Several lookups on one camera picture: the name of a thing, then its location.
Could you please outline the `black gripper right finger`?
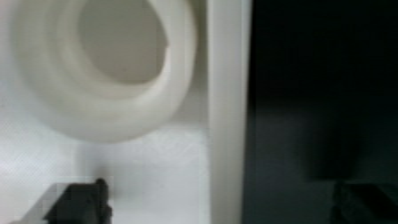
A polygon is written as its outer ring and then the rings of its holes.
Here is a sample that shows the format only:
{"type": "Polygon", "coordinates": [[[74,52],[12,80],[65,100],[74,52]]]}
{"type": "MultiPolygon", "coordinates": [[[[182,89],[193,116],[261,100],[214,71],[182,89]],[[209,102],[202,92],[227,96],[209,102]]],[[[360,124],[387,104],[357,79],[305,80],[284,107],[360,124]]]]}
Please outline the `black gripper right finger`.
{"type": "Polygon", "coordinates": [[[337,182],[328,224],[398,224],[398,186],[337,182]]]}

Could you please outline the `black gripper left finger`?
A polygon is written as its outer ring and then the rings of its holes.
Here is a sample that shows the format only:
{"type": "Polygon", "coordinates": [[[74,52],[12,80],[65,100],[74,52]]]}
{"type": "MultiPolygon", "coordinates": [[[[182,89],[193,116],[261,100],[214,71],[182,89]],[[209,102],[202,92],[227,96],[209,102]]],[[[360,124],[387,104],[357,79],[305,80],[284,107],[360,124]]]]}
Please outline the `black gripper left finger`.
{"type": "Polygon", "coordinates": [[[102,179],[67,185],[42,220],[47,224],[111,224],[108,184],[102,179]]]}

